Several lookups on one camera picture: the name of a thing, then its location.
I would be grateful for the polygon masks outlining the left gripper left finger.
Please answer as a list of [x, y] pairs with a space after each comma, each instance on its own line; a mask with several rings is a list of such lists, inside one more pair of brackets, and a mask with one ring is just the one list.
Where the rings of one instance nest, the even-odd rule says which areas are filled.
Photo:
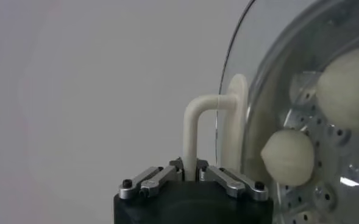
[[166, 167], [152, 166], [131, 179], [123, 180], [118, 188], [118, 197], [123, 200], [130, 200], [138, 195], [154, 197], [167, 182], [183, 179], [183, 162], [181, 158], [177, 158], [171, 160]]

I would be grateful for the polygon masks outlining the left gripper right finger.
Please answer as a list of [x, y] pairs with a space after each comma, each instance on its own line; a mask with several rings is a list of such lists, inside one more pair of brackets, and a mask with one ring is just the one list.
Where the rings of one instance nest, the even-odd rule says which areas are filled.
[[269, 191], [261, 181], [254, 181], [233, 169], [210, 166], [206, 160], [197, 159], [197, 180], [218, 183], [233, 198], [249, 196], [255, 201], [267, 201]]

